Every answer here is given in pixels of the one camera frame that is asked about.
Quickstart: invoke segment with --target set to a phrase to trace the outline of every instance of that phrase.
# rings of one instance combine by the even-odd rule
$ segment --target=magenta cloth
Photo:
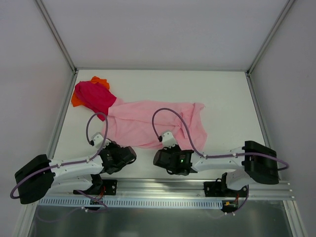
[[[76,96],[84,102],[84,106],[96,112],[108,115],[109,107],[116,101],[116,97],[101,83],[81,81],[75,86]]]
[[[124,103],[117,99],[109,108],[108,138],[121,146],[132,146],[146,149],[160,149],[162,143],[157,139],[153,127],[152,116],[157,109],[170,108],[175,110],[188,125],[195,147],[202,150],[207,133],[205,132],[200,111],[204,108],[201,103],[168,103],[157,101],[139,101]],[[155,127],[158,134],[170,130],[182,150],[190,150],[187,132],[179,118],[170,111],[160,111],[155,116]]]

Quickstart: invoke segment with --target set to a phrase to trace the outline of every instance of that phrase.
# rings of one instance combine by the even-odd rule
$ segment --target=red cloth
[[[84,103],[84,106],[96,112],[109,114],[109,107],[116,101],[116,97],[101,83],[81,81],[75,86],[76,96]]]

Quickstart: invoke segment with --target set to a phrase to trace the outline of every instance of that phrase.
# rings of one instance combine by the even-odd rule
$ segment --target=orange cloth
[[[95,83],[100,83],[102,85],[104,85],[108,90],[110,90],[110,84],[108,84],[106,79],[101,79],[99,77],[94,76],[90,82],[92,82],[93,84]],[[73,96],[71,97],[71,103],[74,107],[79,106],[79,105],[84,105],[84,102],[82,102],[75,94],[75,92],[73,93]]]

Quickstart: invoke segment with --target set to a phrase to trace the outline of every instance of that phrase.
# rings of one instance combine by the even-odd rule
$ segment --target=table surface
[[[134,71],[79,70],[76,84],[93,76],[107,79],[111,92],[125,102],[156,100],[164,102],[201,102],[202,124],[208,134],[204,152],[226,151],[240,147],[246,140],[264,144],[245,74],[210,71]],[[93,111],[69,104],[55,159],[72,159],[95,152],[85,138],[85,127]],[[95,118],[89,135],[102,130]],[[227,170],[208,170],[189,176],[169,175],[153,165],[156,150],[134,148],[137,160],[118,173],[102,174],[111,178],[215,179]]]

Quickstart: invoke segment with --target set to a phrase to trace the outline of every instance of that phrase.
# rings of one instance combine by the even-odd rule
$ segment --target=light pink fabric
[[[109,107],[108,138],[121,146],[132,146],[148,149],[162,148],[152,127],[153,113],[162,107],[175,110],[188,125],[193,143],[202,150],[207,133],[204,131],[200,111],[204,108],[201,103],[167,103],[156,101],[139,101],[124,103],[118,99]],[[179,118],[170,111],[160,111],[155,117],[158,134],[166,130],[172,131],[182,150],[192,149],[185,128]]]

